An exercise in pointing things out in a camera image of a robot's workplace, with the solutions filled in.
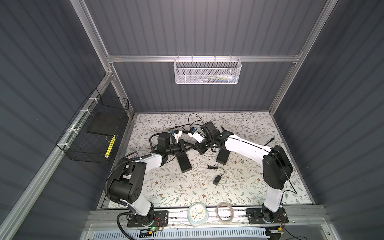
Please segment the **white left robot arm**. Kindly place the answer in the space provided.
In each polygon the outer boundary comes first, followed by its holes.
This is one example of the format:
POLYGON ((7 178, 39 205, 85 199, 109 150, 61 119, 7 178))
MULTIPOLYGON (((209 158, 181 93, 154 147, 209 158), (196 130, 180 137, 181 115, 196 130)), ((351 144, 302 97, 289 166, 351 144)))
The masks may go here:
POLYGON ((104 192, 117 204, 128 207, 139 224, 150 225, 155 220, 154 205, 142 195, 147 172, 168 162, 169 155, 185 157, 193 144, 176 139, 167 132, 153 134, 149 138, 151 152, 143 157, 124 156, 107 177, 104 192))

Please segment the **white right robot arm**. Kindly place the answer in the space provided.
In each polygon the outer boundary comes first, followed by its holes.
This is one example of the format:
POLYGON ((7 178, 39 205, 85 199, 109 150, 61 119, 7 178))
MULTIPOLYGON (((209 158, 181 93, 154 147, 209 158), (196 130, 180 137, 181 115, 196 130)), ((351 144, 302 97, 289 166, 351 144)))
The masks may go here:
POLYGON ((282 209, 283 189, 293 172, 285 150, 278 145, 268 147, 247 141, 230 131, 220 132, 212 122, 202 125, 201 129, 203 135, 195 127, 188 131, 188 135, 197 141, 194 149, 201 155, 209 148, 219 148, 220 152, 238 153, 262 167, 263 178, 268 187, 261 213, 267 223, 275 221, 282 209))

